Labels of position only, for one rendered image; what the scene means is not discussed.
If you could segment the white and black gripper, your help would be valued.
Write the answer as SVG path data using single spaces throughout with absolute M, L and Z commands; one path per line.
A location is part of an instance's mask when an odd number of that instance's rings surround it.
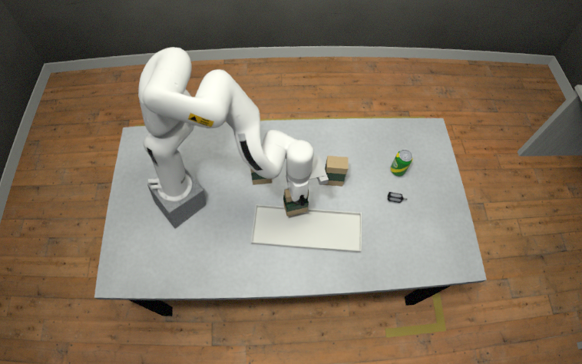
M 293 203 L 300 204 L 300 206 L 305 206 L 304 198 L 307 198 L 308 196 L 308 181 L 301 184 L 297 184 L 292 182 L 286 175 L 286 182 L 288 184 L 289 192 L 293 200 Z

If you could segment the green and yellow drink can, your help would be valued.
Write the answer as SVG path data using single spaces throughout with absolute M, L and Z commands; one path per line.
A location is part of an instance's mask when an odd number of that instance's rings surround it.
M 390 167 L 391 172 L 397 176 L 403 176 L 408 170 L 411 162 L 413 160 L 412 152 L 406 149 L 400 150 L 396 156 L 392 165 Z

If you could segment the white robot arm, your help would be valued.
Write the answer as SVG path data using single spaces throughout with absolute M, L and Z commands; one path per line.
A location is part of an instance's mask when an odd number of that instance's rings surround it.
M 309 142 L 270 130 L 261 145 L 259 109 L 228 73 L 209 72 L 195 98 L 186 90 L 190 75 L 189 55 L 181 48 L 165 48 L 146 63 L 139 82 L 138 97 L 149 131 L 144 149 L 158 176 L 148 183 L 157 184 L 151 188 L 159 189 L 164 200 L 181 201 L 192 190 L 177 148 L 194 125 L 217 128 L 227 122 L 243 161 L 261 177 L 278 177 L 286 158 L 286 175 L 292 182 L 317 178 L 319 185 L 328 183 L 320 156 L 313 156 Z

